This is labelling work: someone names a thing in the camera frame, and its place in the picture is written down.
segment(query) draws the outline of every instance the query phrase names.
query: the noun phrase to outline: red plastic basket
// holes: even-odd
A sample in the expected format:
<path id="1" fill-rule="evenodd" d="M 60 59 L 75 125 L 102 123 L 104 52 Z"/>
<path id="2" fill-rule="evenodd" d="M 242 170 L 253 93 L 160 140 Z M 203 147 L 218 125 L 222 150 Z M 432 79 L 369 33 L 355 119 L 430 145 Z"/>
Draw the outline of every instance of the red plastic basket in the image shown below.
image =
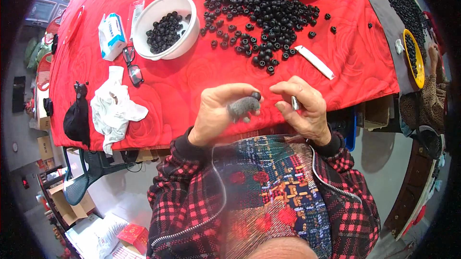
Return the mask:
<path id="1" fill-rule="evenodd" d="M 37 88 L 40 91 L 46 91 L 50 87 L 50 84 L 49 84 L 50 69 L 51 69 L 51 53 L 47 53 L 40 60 L 40 63 L 38 63 L 37 77 L 35 77 Z"/>

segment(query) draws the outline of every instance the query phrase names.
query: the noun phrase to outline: crumpled white rag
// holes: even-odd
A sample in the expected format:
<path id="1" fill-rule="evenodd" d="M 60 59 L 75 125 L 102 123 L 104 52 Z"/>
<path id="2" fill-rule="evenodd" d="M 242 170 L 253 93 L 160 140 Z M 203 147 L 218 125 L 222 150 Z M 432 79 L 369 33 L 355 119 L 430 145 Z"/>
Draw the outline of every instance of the crumpled white rag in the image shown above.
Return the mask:
<path id="1" fill-rule="evenodd" d="M 109 66 L 109 79 L 95 91 L 90 102 L 95 129 L 104 135 L 102 148 L 111 155 L 112 143 L 125 138 L 128 122 L 142 120 L 148 112 L 146 107 L 130 100 L 128 86 L 122 85 L 123 72 L 123 67 Z"/>

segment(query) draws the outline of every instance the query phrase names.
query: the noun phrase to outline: white plastic strip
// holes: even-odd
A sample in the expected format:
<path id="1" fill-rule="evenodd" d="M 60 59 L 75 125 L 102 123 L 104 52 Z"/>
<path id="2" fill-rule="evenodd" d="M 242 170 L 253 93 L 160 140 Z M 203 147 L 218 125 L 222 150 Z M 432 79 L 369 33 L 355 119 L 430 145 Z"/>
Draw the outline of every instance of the white plastic strip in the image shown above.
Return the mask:
<path id="1" fill-rule="evenodd" d="M 329 78 L 330 80 L 332 80 L 335 77 L 333 72 L 311 51 L 309 51 L 302 45 L 295 47 L 295 50 L 298 51 L 301 55 L 303 55 L 303 57 L 305 57 L 309 62 L 311 62 L 312 65 L 314 65 L 314 67 L 317 68 L 317 70 L 319 70 L 322 74 L 325 75 L 325 77 Z"/>

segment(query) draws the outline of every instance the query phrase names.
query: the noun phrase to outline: black bag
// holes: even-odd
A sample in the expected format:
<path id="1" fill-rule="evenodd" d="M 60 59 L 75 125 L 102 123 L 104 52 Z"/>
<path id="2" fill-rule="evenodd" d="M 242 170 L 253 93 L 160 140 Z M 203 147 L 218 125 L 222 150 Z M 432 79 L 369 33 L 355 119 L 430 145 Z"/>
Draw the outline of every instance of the black bag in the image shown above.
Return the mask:
<path id="1" fill-rule="evenodd" d="M 82 142 L 89 149 L 88 89 L 85 84 L 74 84 L 76 100 L 64 116 L 64 133 L 72 141 Z"/>

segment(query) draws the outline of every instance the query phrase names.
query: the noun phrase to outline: elderly woman's hand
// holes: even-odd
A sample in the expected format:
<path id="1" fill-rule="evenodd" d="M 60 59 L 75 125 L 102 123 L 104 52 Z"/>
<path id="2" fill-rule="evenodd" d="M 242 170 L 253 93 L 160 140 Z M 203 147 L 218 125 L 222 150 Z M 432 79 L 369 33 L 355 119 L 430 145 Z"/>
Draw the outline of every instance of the elderly woman's hand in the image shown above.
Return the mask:
<path id="1" fill-rule="evenodd" d="M 227 105 L 240 98 L 260 92 L 250 84 L 235 83 L 204 89 L 201 94 L 200 109 L 188 140 L 195 146 L 205 146 L 220 135 L 231 122 Z"/>
<path id="2" fill-rule="evenodd" d="M 304 138 L 313 140 L 318 146 L 327 145 L 331 133 L 326 123 L 326 103 L 322 94 L 312 88 L 298 76 L 270 87 L 274 94 L 282 95 L 284 101 L 275 103 L 286 122 Z M 291 96 L 295 96 L 302 104 L 301 114 L 291 107 Z"/>

